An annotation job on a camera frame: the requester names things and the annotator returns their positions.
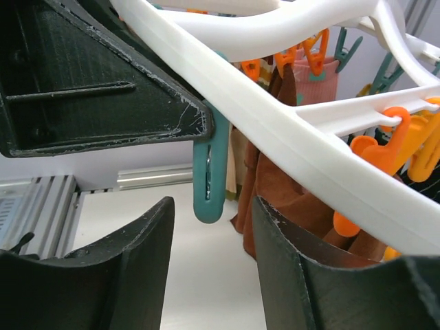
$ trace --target white tabletop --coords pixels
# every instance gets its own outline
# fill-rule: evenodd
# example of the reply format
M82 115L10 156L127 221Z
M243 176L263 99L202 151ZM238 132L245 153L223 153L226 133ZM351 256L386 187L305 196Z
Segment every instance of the white tabletop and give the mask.
M162 197L175 199L176 217L161 330L266 330L256 262L229 222L227 201L215 224L193 213L193 185L180 184L87 195L74 249L138 218Z

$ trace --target white drying rack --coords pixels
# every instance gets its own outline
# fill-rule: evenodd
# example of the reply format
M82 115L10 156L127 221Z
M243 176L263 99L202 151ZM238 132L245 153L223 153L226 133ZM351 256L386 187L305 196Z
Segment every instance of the white drying rack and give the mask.
M288 107L145 0L111 2L163 61L297 182L396 250L440 254L440 205L355 156L337 137L398 124L381 114L389 107L436 111L425 100L440 96L440 84Z

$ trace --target brown cloth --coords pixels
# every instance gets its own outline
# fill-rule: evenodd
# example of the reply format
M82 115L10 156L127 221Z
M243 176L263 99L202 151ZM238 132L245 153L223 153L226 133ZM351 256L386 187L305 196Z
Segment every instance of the brown cloth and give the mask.
M284 68L284 78L274 70L268 92L280 102L296 106L296 84L289 65ZM243 247L252 257L255 255L252 230L252 200L262 196L284 217L341 249L380 261L386 246L361 231L356 237L345 238L333 229L334 211L321 200L284 173L269 158L248 142L245 151L247 168L239 197L237 215L231 220L237 232L243 234Z

